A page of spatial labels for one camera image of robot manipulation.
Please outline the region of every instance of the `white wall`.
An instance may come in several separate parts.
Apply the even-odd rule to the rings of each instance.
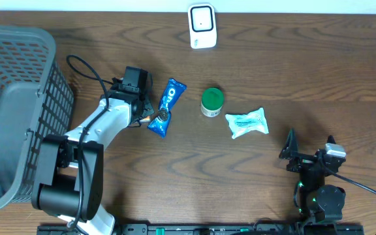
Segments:
[[[216,12],[376,14],[376,0],[208,0]],[[193,0],[0,0],[0,10],[186,12]]]

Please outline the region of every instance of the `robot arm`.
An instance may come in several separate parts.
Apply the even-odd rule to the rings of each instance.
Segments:
[[[103,154],[121,130],[153,113],[146,89],[147,79],[147,71],[127,67],[123,81],[114,81],[108,97],[101,97],[97,109],[81,125],[64,136],[49,134],[43,139],[31,199],[34,208],[70,223],[75,220],[80,190],[83,190],[77,226],[91,235],[113,232],[115,219],[101,206]],[[106,99],[109,101],[107,111],[91,124],[81,143],[84,179],[81,189],[79,173],[73,177],[61,174],[59,169],[78,167],[77,147],[82,131],[104,111]]]

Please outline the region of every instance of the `gray plastic basket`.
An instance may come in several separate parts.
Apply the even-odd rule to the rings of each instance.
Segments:
[[[42,29],[0,26],[0,209],[30,200],[40,143],[69,128],[73,94]]]

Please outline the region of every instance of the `blue snack wrapper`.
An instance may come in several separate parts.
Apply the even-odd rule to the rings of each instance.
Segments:
[[[170,111],[178,101],[187,86],[169,78],[168,85],[163,91],[162,99],[159,103],[159,115],[148,125],[148,129],[164,138],[170,123]]]

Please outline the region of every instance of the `black wire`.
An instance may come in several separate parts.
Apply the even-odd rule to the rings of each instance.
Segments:
[[[72,230],[72,231],[68,231],[68,230],[63,231],[60,235],[64,235],[64,234],[66,234],[66,233],[68,233],[68,232],[74,232],[74,231],[76,231],[77,233],[80,233],[80,234],[82,234],[82,235],[89,235],[87,232],[83,231],[83,230],[82,230],[80,227],[78,227],[78,226],[76,226],[76,228],[75,228],[74,230]]]
[[[94,124],[94,122],[96,122],[105,112],[107,112],[108,107],[110,107],[110,101],[108,100],[107,89],[105,88],[105,85],[103,84],[102,79],[98,75],[97,71],[95,71],[95,69],[93,67],[91,67],[91,65],[89,65],[86,61],[84,61],[81,57],[78,57],[77,55],[68,55],[66,57],[67,63],[69,64],[69,66],[71,66],[71,68],[75,72],[77,72],[78,74],[80,74],[82,76],[87,77],[86,75],[84,75],[81,72],[74,69],[74,67],[69,62],[70,58],[75,58],[75,59],[79,60],[87,68],[90,69],[90,71],[95,75],[95,77],[97,77],[97,80],[101,84],[102,90],[104,91],[104,96],[105,96],[105,100],[106,100],[106,106],[104,107],[104,109],[98,115],[96,115],[86,125],[86,127],[84,127],[82,129],[81,136],[79,137],[79,142],[78,142],[78,171],[79,171],[79,193],[80,194],[79,194],[79,201],[78,201],[78,211],[76,212],[75,220],[73,221],[73,223],[70,226],[68,226],[68,230],[72,231],[74,229],[77,229],[76,225],[78,224],[79,219],[81,218],[81,215],[82,215],[82,201],[84,200],[84,169],[83,169],[83,165],[82,165],[82,158],[84,157],[84,151],[82,149],[83,148],[82,142],[84,141],[84,138],[85,138],[86,134],[88,133],[88,130],[91,128],[92,124]]]
[[[327,172],[329,172],[331,175],[333,175],[333,176],[335,176],[335,177],[337,177],[337,178],[339,178],[339,179],[341,179],[341,180],[344,180],[344,181],[346,181],[346,182],[348,182],[348,183],[351,183],[351,184],[353,184],[353,185],[356,185],[356,186],[358,186],[358,187],[361,187],[361,188],[363,188],[363,189],[365,189],[365,190],[368,190],[369,192],[371,192],[371,193],[373,193],[373,194],[376,195],[376,191],[375,191],[374,189],[371,189],[371,188],[368,187],[368,186],[365,186],[365,185],[363,185],[363,184],[361,184],[361,183],[358,183],[358,182],[353,181],[353,180],[351,180],[351,179],[348,179],[348,178],[346,178],[346,177],[344,177],[344,176],[341,176],[341,175],[339,175],[339,174],[336,174],[335,172],[333,172],[332,170],[330,170],[329,168],[327,168],[326,165],[324,164],[324,158],[323,158],[323,157],[322,157],[322,160],[321,160],[320,162],[321,162],[321,165],[324,167],[324,169],[325,169]]]
[[[258,221],[256,221],[256,223],[253,225],[253,230],[256,231],[258,224],[262,223],[263,220],[270,221],[272,224],[275,225],[275,227],[277,227],[278,231],[280,231],[280,232],[282,231],[282,229],[278,227],[278,225],[275,223],[275,221],[273,219],[269,218],[269,217],[263,217],[263,218],[258,219]]]
[[[95,80],[95,81],[99,81],[100,78],[98,79],[98,78],[94,78],[94,77],[88,76],[88,75],[86,75],[86,74],[83,74],[83,73],[81,73],[78,69],[76,69],[75,67],[73,67],[73,65],[72,65],[71,62],[69,61],[69,59],[70,59],[71,57],[76,58],[76,59],[78,59],[78,57],[77,57],[76,55],[68,55],[68,56],[66,57],[66,63],[69,65],[69,67],[70,67],[73,71],[75,71],[77,74],[79,74],[80,76],[83,76],[83,77],[85,77],[85,78],[89,78],[89,79],[92,79],[92,80]],[[105,83],[107,83],[107,84],[111,84],[111,85],[113,85],[113,83],[110,82],[110,81],[103,80],[103,79],[101,79],[101,81],[103,81],[103,82],[105,82]]]

